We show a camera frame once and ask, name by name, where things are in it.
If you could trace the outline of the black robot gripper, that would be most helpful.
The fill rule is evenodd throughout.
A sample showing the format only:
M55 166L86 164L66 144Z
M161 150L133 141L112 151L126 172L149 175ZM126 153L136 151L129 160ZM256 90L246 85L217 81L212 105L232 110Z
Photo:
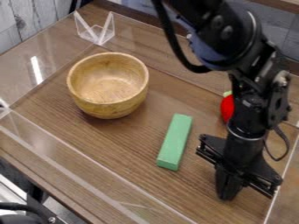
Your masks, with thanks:
M201 134L196 155L214 167L216 193L221 200L233 200L244 187L272 198L282 178L262 156L265 138L238 136L230 129L225 138Z

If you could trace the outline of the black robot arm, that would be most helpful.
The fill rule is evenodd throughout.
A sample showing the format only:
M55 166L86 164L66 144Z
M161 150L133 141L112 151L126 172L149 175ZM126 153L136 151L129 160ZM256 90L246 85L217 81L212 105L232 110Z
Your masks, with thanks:
M213 164L221 200L249 186L268 198L282 178L266 163L268 132L288 119L290 75L253 12L226 0L152 0L172 52L196 74L228 74L232 116L224 138L201 134L196 154Z

